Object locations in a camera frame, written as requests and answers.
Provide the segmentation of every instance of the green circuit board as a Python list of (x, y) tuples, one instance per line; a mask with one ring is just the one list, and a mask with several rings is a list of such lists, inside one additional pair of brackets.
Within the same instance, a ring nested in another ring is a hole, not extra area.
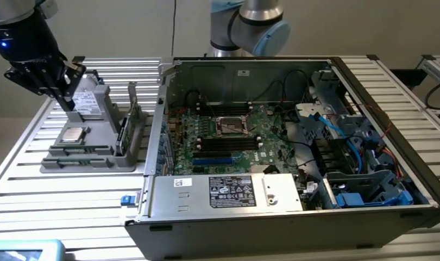
[[(257, 173), (259, 167), (274, 165), (279, 173), (295, 173), (297, 168), (294, 159), (289, 159), (287, 163), (278, 158), (281, 150), (283, 158), (286, 157), (291, 145), (277, 138), (270, 131), (270, 127), (278, 122), (278, 113), (274, 113), (274, 107), (269, 105), (257, 105), (251, 111), (243, 115), (246, 124), (246, 134), (230, 132), (218, 135), (215, 117), (198, 116), (190, 110), (179, 115), (170, 116), (170, 132), (174, 149), (174, 175), (191, 174), (222, 174), (222, 173)], [(258, 150), (230, 151), (234, 163), (231, 165), (202, 165), (201, 173), (193, 172), (194, 165), (193, 153), (197, 152), (194, 146), (197, 137), (202, 138), (230, 138), (230, 137), (261, 137), (262, 146)]]

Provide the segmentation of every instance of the warning label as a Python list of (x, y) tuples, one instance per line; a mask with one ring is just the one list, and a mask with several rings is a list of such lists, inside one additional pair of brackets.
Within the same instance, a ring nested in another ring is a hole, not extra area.
[(81, 115), (99, 115), (101, 110), (95, 101), (95, 96), (90, 91), (74, 92), (74, 108)]
[(255, 207), (251, 176), (209, 177), (211, 208)]

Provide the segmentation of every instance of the white wall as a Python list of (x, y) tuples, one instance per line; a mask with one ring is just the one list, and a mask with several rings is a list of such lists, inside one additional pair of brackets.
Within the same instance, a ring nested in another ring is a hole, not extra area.
[[(291, 36), (283, 55), (377, 54), (390, 67), (413, 67), (440, 54), (440, 0), (281, 0)], [(209, 47), (207, 0), (177, 0), (174, 55)], [(170, 53), (173, 0), (57, 0), (49, 25), (70, 58), (158, 57)], [(30, 116), (41, 97), (2, 78), (0, 117)]]

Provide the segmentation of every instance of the blue cable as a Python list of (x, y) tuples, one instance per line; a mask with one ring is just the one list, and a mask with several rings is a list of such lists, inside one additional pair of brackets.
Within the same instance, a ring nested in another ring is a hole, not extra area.
[[(330, 122), (326, 121), (326, 119), (323, 119), (322, 117), (319, 117), (318, 120), (319, 120), (319, 121), (321, 121), (321, 122), (322, 122), (322, 123), (330, 128), (330, 129), (333, 129), (334, 131), (337, 131), (337, 132), (341, 134), (341, 136), (342, 136), (343, 139), (346, 138), (343, 131), (342, 131), (339, 128), (337, 128), (334, 125), (331, 125)], [(351, 143), (349, 140), (346, 141), (346, 143), (347, 143), (347, 146), (350, 147), (351, 151), (354, 152), (355, 159), (357, 159), (357, 161), (358, 161), (358, 174), (359, 174), (359, 173), (361, 173), (361, 162), (362, 162), (362, 161), (361, 161), (361, 156), (359, 156), (358, 151), (355, 150), (355, 147), (354, 147), (353, 143)]]

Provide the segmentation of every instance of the metal slat surface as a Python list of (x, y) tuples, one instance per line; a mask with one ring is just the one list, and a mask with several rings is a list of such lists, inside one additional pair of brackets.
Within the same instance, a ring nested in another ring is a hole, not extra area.
[[(410, 104), (385, 72), (363, 56), (342, 57), (397, 128), (422, 157), (433, 159), (430, 169), (440, 178), (440, 132)], [(129, 79), (142, 79), (137, 96), (143, 110), (153, 111), (157, 59), (86, 59), (89, 70), (109, 79), (110, 97), (127, 105)], [(143, 260), (121, 222), (137, 209), (121, 208), (122, 195), (139, 190), (141, 173), (38, 172), (39, 160), (65, 124), (65, 114), (49, 103), (30, 135), (0, 175), (0, 239), (59, 239), (67, 260)], [(146, 147), (143, 138), (141, 148)], [(209, 260), (440, 260), (440, 224), (415, 229), (379, 249), (311, 252)]]

